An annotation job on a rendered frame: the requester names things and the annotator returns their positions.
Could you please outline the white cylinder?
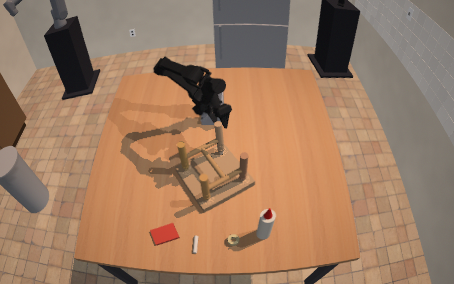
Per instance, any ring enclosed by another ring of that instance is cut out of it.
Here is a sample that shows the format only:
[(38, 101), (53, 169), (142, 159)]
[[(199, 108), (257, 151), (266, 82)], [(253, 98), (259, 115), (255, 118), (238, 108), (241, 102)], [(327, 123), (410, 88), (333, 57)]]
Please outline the white cylinder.
[(197, 247), (198, 247), (198, 236), (194, 236), (193, 253), (197, 253)]

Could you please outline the red flat rectangular pad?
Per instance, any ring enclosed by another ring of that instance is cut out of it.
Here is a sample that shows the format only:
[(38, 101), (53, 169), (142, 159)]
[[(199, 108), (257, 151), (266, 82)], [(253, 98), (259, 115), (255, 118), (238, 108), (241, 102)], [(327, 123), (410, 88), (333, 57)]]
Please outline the red flat rectangular pad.
[(150, 232), (156, 246), (180, 238), (173, 223), (152, 229)]

